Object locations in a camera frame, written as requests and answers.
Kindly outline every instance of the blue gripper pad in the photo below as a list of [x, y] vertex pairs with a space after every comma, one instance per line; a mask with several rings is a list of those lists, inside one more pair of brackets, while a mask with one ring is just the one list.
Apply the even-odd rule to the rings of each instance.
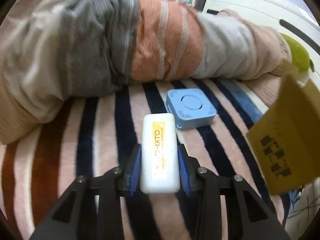
[[133, 193], [137, 189], [138, 180], [140, 177], [141, 169], [141, 145], [139, 145], [137, 156], [134, 160], [133, 168], [130, 173], [130, 182], [129, 182], [129, 195], [133, 196]]
[[189, 173], [188, 173], [188, 169], [186, 167], [186, 163], [184, 161], [184, 158], [182, 156], [182, 152], [180, 150], [180, 147], [178, 147], [178, 157], [179, 157], [179, 172], [180, 172], [180, 179], [181, 179], [181, 183], [182, 183], [182, 188], [183, 188], [183, 191], [188, 196], [191, 191], [190, 183], [189, 183]]
[[165, 106], [181, 130], [210, 125], [217, 114], [207, 96], [197, 88], [169, 90]]

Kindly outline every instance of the screw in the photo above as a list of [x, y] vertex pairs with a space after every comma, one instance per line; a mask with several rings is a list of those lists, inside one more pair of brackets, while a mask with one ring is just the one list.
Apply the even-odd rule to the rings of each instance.
[[115, 168], [113, 168], [113, 173], [114, 174], [119, 174], [119, 173], [121, 173], [122, 172], [122, 169], [120, 168], [120, 167], [115, 167]]
[[204, 174], [204, 173], [207, 173], [207, 168], [205, 168], [205, 167], [199, 167], [198, 168], [198, 172], [200, 173], [200, 174]]
[[239, 174], [236, 174], [236, 175], [234, 176], [234, 179], [235, 179], [235, 181], [237, 181], [237, 182], [243, 181], [243, 177], [242, 177], [241, 175], [239, 175]]
[[80, 182], [80, 183], [81, 183], [81, 182], [84, 182], [84, 181], [85, 181], [85, 176], [83, 176], [83, 175], [78, 176], [78, 177], [77, 177], [77, 181]]

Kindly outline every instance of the light blue plastic device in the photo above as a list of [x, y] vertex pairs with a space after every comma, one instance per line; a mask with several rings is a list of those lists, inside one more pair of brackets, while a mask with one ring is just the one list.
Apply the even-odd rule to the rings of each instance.
[[196, 88], [169, 90], [165, 106], [181, 130], [210, 125], [217, 114], [207, 96]]

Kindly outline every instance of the striped fabric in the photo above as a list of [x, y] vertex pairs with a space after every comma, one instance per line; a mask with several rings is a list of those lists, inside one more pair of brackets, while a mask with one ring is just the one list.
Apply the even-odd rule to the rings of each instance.
[[[199, 87], [218, 111], [210, 126], [177, 131], [188, 154], [221, 176], [241, 174], [284, 222], [290, 197], [269, 195], [245, 137], [268, 108], [242, 83], [189, 79], [124, 87], [104, 98], [70, 100], [53, 122], [1, 146], [0, 208], [13, 230], [28, 239], [77, 175], [100, 176], [126, 162], [135, 143], [141, 143], [143, 117], [166, 112], [167, 91], [185, 87]], [[190, 240], [195, 234], [198, 202], [183, 194], [138, 191], [122, 199], [121, 207], [125, 239]], [[222, 239], [227, 239], [223, 197], [221, 208]]]

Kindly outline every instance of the orange fabric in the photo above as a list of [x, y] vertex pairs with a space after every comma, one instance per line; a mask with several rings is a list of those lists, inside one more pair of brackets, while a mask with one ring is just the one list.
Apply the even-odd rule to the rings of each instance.
[[175, 2], [139, 0], [132, 78], [138, 82], [188, 78], [203, 55], [196, 12]]

